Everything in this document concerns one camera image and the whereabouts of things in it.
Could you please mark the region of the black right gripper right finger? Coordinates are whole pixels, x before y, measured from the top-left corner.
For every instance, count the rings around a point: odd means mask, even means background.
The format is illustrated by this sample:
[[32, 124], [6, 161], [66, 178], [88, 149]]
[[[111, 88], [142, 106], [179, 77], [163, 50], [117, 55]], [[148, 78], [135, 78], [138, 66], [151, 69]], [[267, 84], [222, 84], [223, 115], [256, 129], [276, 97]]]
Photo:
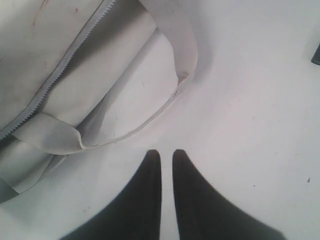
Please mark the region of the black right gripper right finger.
[[284, 235], [239, 209], [197, 170], [182, 149], [172, 156], [174, 204], [181, 240], [282, 240]]

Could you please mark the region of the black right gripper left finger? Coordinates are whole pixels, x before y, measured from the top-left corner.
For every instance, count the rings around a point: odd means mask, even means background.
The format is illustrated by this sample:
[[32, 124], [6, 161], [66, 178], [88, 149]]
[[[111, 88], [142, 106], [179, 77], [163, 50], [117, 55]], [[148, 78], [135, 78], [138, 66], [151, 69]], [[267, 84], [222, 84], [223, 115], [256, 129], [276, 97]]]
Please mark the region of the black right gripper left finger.
[[117, 197], [63, 239], [158, 240], [161, 209], [161, 158], [157, 150], [151, 149]]

